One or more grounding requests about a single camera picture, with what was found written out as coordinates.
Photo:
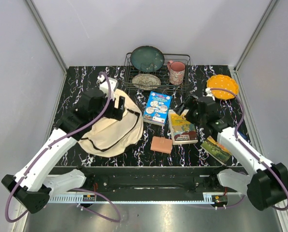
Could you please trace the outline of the yellow cover paperback book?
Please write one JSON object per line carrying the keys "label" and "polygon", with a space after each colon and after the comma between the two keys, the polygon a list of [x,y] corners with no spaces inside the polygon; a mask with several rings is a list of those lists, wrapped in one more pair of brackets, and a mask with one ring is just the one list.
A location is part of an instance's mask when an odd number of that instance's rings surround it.
{"label": "yellow cover paperback book", "polygon": [[188,110],[178,115],[174,110],[169,110],[168,120],[173,145],[195,144],[198,142],[197,131],[194,124],[186,120]]}

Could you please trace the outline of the cream canvas student bag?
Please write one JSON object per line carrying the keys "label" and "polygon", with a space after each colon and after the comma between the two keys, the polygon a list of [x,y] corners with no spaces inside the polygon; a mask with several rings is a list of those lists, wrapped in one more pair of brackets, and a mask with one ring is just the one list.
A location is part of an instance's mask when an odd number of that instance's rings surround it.
{"label": "cream canvas student bag", "polygon": [[143,117],[139,107],[122,90],[115,97],[125,97],[122,120],[103,117],[78,142],[81,148],[100,157],[110,158],[125,153],[136,145],[143,135]]}

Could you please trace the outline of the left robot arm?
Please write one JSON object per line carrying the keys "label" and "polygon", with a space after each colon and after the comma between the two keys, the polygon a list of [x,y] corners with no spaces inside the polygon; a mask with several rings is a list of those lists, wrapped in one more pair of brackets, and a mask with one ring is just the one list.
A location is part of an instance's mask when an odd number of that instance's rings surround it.
{"label": "left robot arm", "polygon": [[48,178],[59,159],[92,125],[100,119],[122,120],[126,108],[125,97],[117,92],[92,88],[86,91],[75,107],[63,114],[40,151],[15,175],[7,174],[2,184],[9,190],[10,196],[18,200],[29,213],[35,214],[43,209],[56,195],[80,188],[89,191],[94,188],[94,175],[80,166],[72,171]]}

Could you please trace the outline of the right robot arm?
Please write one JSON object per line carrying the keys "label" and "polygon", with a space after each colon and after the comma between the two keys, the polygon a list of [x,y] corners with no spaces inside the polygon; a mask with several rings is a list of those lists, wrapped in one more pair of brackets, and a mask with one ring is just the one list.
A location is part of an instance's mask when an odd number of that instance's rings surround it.
{"label": "right robot arm", "polygon": [[218,104],[212,96],[199,99],[188,96],[174,112],[190,123],[207,128],[209,135],[224,146],[242,165],[246,173],[238,173],[231,168],[216,169],[209,179],[213,191],[230,188],[247,196],[250,203],[259,211],[273,207],[281,210],[276,204],[287,201],[283,210],[288,210],[288,170],[282,163],[274,164],[257,152],[238,134],[238,128],[226,117],[218,113]]}

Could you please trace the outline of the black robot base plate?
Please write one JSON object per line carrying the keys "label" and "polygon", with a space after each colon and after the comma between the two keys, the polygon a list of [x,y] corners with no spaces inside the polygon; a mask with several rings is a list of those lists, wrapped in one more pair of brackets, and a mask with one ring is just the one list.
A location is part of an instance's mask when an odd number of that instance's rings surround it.
{"label": "black robot base plate", "polygon": [[210,180],[216,167],[87,167],[94,189],[117,202],[196,201],[223,194]]}

